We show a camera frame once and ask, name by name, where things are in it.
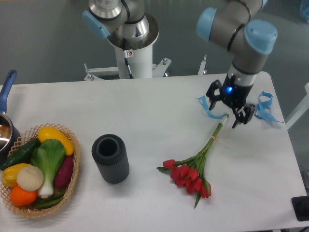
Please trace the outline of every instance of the purple eggplant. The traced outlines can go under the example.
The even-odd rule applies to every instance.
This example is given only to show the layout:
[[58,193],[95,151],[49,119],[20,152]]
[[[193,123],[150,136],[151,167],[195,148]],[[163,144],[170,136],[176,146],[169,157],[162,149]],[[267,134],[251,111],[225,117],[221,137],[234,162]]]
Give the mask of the purple eggplant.
[[73,167],[73,157],[66,156],[54,180],[56,188],[65,189],[68,186],[72,178]]

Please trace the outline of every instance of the white table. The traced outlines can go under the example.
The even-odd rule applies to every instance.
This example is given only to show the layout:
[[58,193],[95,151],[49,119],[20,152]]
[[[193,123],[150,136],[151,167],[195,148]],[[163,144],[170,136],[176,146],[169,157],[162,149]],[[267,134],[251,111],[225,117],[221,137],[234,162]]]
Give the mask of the white table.
[[[291,198],[306,195],[283,123],[255,117],[232,129],[234,116],[217,103],[214,114],[228,111],[206,162],[212,197],[201,199],[177,189],[157,166],[168,159],[195,155],[218,124],[195,100],[225,74],[153,79],[66,82],[13,86],[8,116],[21,131],[60,123],[80,141],[82,164],[77,187],[63,210],[29,220],[14,216],[1,202],[4,232],[242,232],[308,226],[297,221]],[[272,113],[283,120],[270,76],[262,72],[248,100],[261,91],[274,96]],[[129,177],[107,184],[91,156],[101,135],[113,133],[125,144]]]

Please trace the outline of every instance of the wicker basket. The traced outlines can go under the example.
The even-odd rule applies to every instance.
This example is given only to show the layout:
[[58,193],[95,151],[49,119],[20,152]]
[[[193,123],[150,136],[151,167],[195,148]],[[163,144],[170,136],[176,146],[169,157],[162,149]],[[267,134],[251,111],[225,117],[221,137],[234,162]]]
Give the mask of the wicker basket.
[[64,133],[73,143],[74,145],[74,157],[73,157],[73,162],[74,162],[74,168],[73,168],[73,175],[71,178],[71,182],[66,189],[66,193],[64,194],[63,200],[59,202],[57,205],[48,208],[48,209],[42,209],[38,210],[35,209],[32,205],[24,206],[24,207],[15,207],[12,202],[10,201],[10,192],[11,192],[11,187],[5,186],[3,184],[0,185],[0,194],[1,197],[3,198],[3,201],[5,203],[5,206],[14,214],[20,215],[24,218],[40,218],[46,215],[49,215],[55,211],[57,211],[60,207],[63,206],[63,204],[70,198],[72,195],[72,192],[74,190],[74,187],[76,185],[77,177],[78,177],[78,171],[79,171],[79,165],[80,165],[80,159],[81,159],[81,153],[80,153],[80,148],[79,148],[79,143],[77,138],[75,137],[74,133],[59,124],[45,124],[45,125],[40,125],[40,126],[35,126],[34,128],[31,128],[30,130],[27,130],[25,134],[22,134],[21,137],[17,139],[17,142],[14,143],[14,146],[12,147],[9,155],[11,155],[14,151],[16,151],[20,146],[25,144],[26,142],[34,139],[37,137],[38,131],[44,127],[44,126],[49,126],[49,127],[54,127]]

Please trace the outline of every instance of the saucepan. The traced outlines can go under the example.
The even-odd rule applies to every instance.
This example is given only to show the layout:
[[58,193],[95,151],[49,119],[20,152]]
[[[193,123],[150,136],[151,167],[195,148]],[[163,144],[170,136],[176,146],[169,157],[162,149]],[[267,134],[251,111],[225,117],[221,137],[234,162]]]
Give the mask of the saucepan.
[[20,137],[20,133],[14,127],[12,121],[6,115],[6,103],[17,72],[10,70],[0,92],[0,165],[2,165],[14,145]]

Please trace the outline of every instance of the yellow pepper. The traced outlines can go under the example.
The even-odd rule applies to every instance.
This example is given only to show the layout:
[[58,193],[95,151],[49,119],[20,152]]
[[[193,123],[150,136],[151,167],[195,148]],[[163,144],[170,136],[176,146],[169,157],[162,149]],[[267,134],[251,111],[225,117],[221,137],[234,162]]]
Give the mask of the yellow pepper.
[[57,139],[59,140],[66,150],[66,155],[70,156],[74,153],[74,146],[72,142],[65,136],[64,133],[53,127],[43,127],[38,132],[38,138],[41,143],[47,139]]
[[2,172],[2,183],[6,186],[9,187],[15,187],[17,185],[16,179],[17,179],[17,174],[21,169],[24,167],[30,166],[28,163],[20,163],[13,165],[11,167],[8,167],[4,169]]

